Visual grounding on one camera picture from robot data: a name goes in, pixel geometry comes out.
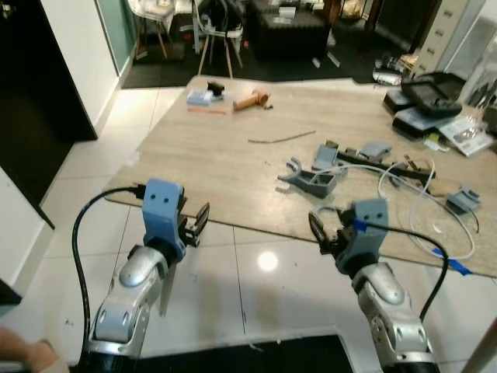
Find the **person's hand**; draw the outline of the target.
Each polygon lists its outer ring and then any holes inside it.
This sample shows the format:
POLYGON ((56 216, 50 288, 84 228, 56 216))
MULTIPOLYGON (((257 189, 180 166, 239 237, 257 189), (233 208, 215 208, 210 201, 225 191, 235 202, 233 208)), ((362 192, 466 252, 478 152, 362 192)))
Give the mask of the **person's hand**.
POLYGON ((31 372, 53 371, 63 368, 63 360, 46 339, 29 343, 9 328, 1 327, 1 359, 18 362, 31 372))

